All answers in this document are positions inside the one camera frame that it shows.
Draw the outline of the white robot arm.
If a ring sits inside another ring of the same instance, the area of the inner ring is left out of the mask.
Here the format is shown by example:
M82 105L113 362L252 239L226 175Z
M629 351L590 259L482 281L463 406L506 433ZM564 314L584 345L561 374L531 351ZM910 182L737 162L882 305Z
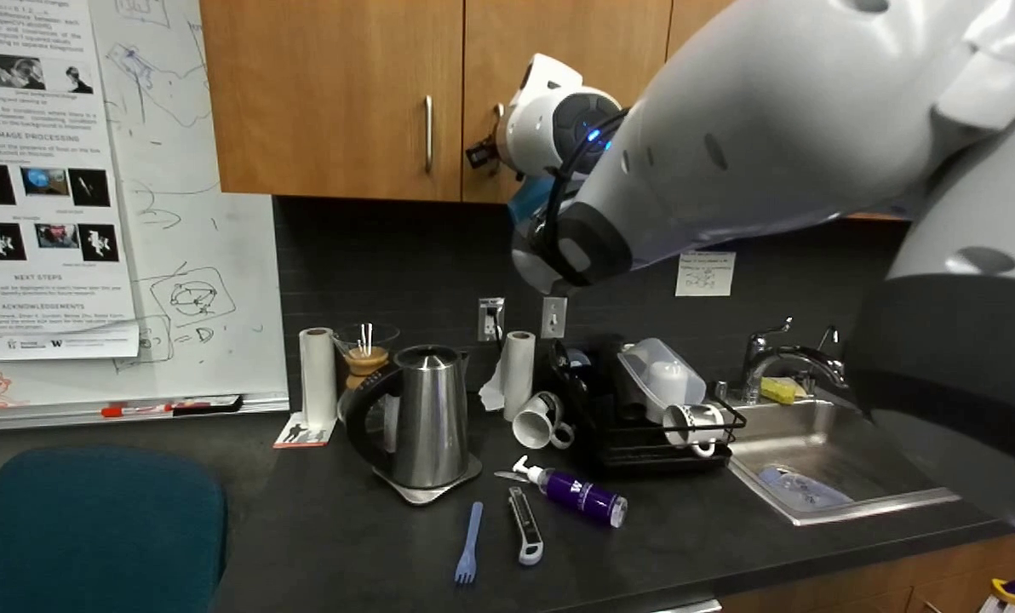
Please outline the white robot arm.
M510 239L542 292L901 212L856 402L1015 526L1015 0L731 0L621 117L506 162L552 182Z

